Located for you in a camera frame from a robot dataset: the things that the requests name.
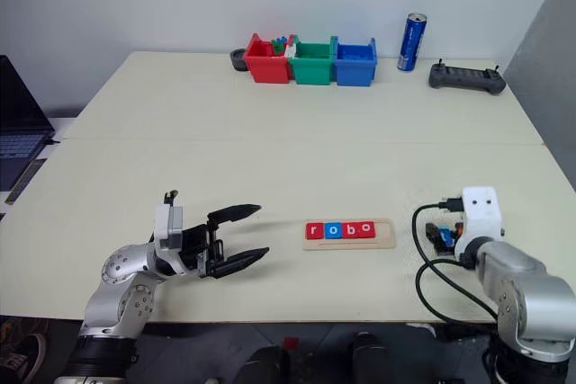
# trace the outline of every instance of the red bin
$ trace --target red bin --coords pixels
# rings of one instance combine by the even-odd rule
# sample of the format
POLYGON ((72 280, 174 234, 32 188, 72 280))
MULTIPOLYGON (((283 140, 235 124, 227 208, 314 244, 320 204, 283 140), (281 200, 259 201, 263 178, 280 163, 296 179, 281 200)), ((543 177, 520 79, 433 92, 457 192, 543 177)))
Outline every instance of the red bin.
MULTIPOLYGON (((290 35, 288 42, 291 45, 293 35, 290 35)), ((288 58, 284 57, 284 49, 274 53, 272 42, 261 40, 257 33, 252 35, 252 39, 242 57, 246 62, 248 70, 257 83, 281 83, 287 84, 292 79, 292 68, 288 58)))

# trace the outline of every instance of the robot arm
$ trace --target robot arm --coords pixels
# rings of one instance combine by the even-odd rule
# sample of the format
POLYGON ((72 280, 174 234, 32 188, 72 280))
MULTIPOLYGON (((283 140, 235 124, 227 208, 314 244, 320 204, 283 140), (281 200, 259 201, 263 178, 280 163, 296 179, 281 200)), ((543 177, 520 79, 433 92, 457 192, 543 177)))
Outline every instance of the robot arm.
MULTIPOLYGON (((454 255, 476 271, 484 293, 498 305, 495 355, 501 381, 563 382, 576 338, 574 292, 543 263, 503 241, 493 188, 464 188, 462 201, 449 207, 463 212, 463 224, 452 232, 454 255)), ((437 251, 450 243, 446 228, 427 224, 427 235, 437 251)))
POLYGON ((220 278, 245 269, 268 248, 224 259, 216 238, 222 222, 246 218, 260 206, 245 204, 208 215, 206 224, 183 230, 182 207, 174 206, 177 191, 157 206, 154 234, 148 243, 125 246, 103 265, 101 281, 85 311, 76 349, 57 384, 122 383, 136 358, 135 343, 154 310, 154 291, 170 278, 197 272, 220 278))
POLYGON ((498 334, 514 351, 540 362, 563 362, 576 337, 576 297, 545 266, 505 242, 478 249, 476 272, 498 304, 498 334))

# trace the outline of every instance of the green bin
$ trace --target green bin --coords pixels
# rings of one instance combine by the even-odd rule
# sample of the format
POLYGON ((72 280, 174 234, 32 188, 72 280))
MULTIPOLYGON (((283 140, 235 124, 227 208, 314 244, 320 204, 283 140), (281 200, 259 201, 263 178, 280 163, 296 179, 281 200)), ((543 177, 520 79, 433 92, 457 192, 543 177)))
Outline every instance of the green bin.
POLYGON ((294 36, 293 44, 296 52, 290 58, 290 65, 296 83, 299 85, 329 85, 332 78, 332 65, 334 64, 334 49, 332 44, 308 44, 300 42, 294 36))

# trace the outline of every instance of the laptop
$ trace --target laptop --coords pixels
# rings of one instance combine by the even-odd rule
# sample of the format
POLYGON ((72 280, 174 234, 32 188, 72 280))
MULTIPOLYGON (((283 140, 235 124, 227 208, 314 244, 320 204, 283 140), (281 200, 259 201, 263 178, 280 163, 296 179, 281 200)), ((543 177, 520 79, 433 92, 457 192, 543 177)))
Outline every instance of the laptop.
POLYGON ((54 135, 54 128, 7 56, 0 55, 0 191, 20 174, 54 135))

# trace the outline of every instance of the blue bin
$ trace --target blue bin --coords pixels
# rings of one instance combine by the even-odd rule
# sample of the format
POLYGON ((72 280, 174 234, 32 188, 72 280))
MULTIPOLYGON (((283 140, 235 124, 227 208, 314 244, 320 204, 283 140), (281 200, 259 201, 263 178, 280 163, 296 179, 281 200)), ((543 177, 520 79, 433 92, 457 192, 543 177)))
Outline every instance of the blue bin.
POLYGON ((370 85, 374 80, 378 57, 376 40, 368 45, 344 45, 332 39, 334 73, 338 85, 370 85))

